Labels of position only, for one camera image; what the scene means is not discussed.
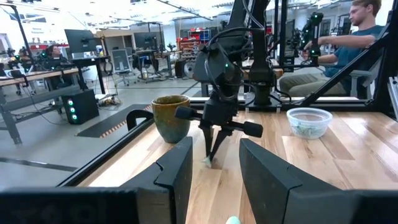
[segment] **concrete floor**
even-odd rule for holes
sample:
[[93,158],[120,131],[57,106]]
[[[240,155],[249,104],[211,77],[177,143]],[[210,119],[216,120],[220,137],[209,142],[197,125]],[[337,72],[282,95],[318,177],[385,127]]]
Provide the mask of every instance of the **concrete floor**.
[[[321,71],[317,68],[304,68],[295,71],[294,74],[319,72]],[[105,77],[104,83],[107,93],[116,92],[112,78]],[[101,92],[99,83],[95,81],[88,83],[88,86],[95,89],[97,93]],[[6,98],[8,101],[27,97],[26,94],[16,96],[15,90],[15,86],[4,88],[4,93],[7,95]],[[100,110],[99,117],[82,125],[72,126],[67,124],[64,114],[60,116],[56,112],[50,112],[44,114],[44,116],[49,121],[59,123],[60,125],[50,124],[41,116],[17,124],[23,142],[21,145],[15,145],[7,131],[0,131],[0,158],[79,168],[126,134],[127,127],[123,126],[102,139],[75,136],[80,131],[106,119],[129,105],[149,105],[154,98],[159,96],[179,95],[183,92],[185,92],[184,95],[193,96],[198,91],[200,91],[200,84],[196,84],[195,80],[178,79],[152,83],[138,82],[136,84],[131,83],[130,86],[124,86],[121,83],[118,85],[119,98],[123,101],[120,108],[117,111]],[[40,109],[45,105],[46,103],[41,103],[37,107]],[[23,110],[14,111],[14,113],[26,111],[35,111],[35,108],[30,106]],[[71,174],[72,172],[70,171],[0,161],[0,189],[8,187],[54,186]]]

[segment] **wooden tabletop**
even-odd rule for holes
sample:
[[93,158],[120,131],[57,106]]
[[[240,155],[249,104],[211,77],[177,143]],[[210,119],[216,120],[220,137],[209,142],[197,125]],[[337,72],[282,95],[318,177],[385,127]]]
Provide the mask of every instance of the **wooden tabletop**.
[[[72,74],[78,72],[77,68],[73,69],[68,69],[64,70],[64,74]],[[54,77],[57,75],[62,75],[62,72],[56,71],[56,72],[29,72],[29,74],[26,76],[26,79],[28,81],[32,80],[38,80],[41,78],[48,78],[48,77]],[[6,86],[6,85],[13,85],[13,84],[18,84],[18,83],[23,83],[25,80],[23,78],[8,78],[8,79],[1,79],[0,78],[0,86]]]
[[[244,67],[245,66],[251,66],[253,64],[253,61],[254,60],[249,60],[248,62],[243,63],[242,66],[244,66]],[[279,65],[278,61],[275,60],[275,59],[271,59],[271,62],[272,62],[273,65]],[[281,68],[274,68],[274,72],[275,72],[275,75],[276,75],[276,79],[279,79],[284,74],[284,70],[281,69]],[[244,79],[249,79],[249,74],[248,73],[244,73],[243,74],[243,78]]]
[[[398,123],[383,114],[333,113],[326,134],[315,140],[295,137],[285,113],[240,111],[236,120],[262,123],[262,138],[249,139],[336,187],[398,189]],[[247,136],[235,131],[228,137],[209,169],[202,163],[205,141],[198,122],[192,121],[188,135],[193,136],[193,179],[186,223],[224,224],[232,215],[255,223],[238,155],[239,139]],[[119,186],[172,146],[152,125],[80,185]]]

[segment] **man's arm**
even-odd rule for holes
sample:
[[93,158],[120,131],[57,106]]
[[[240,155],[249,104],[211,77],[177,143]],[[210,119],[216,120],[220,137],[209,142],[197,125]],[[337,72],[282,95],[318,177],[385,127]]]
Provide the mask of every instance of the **man's arm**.
[[336,37],[320,37],[318,44],[332,44],[344,47],[366,48],[372,44],[376,38],[373,35],[341,35]]
[[338,58],[334,54],[318,57],[318,63],[336,63]]

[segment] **ceiling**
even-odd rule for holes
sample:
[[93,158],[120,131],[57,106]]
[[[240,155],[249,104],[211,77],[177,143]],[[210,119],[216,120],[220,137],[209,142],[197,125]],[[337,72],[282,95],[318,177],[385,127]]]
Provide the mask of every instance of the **ceiling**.
[[[20,0],[0,0],[1,3],[15,4],[20,11],[36,11],[42,15],[66,13],[79,20],[88,29],[129,26],[142,22],[170,21],[186,17],[202,17],[212,20],[214,16],[228,14],[233,6],[232,0],[42,0],[33,4]],[[321,8],[348,0],[289,0],[289,6],[302,8]],[[267,10],[273,10],[272,0]]]

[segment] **person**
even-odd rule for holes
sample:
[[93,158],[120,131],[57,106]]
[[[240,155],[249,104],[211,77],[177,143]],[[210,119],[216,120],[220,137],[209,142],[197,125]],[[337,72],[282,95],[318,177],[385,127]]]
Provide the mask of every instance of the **person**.
[[[51,67],[57,67],[69,63],[68,59],[62,57],[59,45],[54,44],[47,47],[45,49],[45,54],[49,58],[49,65]],[[72,77],[70,75],[62,75],[61,77],[50,77],[49,80],[49,85],[52,86],[53,90],[72,85]]]
[[[303,74],[282,77],[279,80],[280,90],[290,96],[307,96],[317,91],[339,70],[357,57],[363,49],[371,45],[381,33],[383,26],[376,25],[376,15],[381,7],[381,0],[354,0],[349,10],[349,19],[358,31],[351,35],[320,37],[318,45],[338,45],[339,49],[330,55],[318,58],[318,63],[336,63],[326,68],[323,73]],[[312,46],[309,42],[305,46],[308,50]],[[351,79],[344,79],[328,90],[326,95],[347,95],[351,90]]]

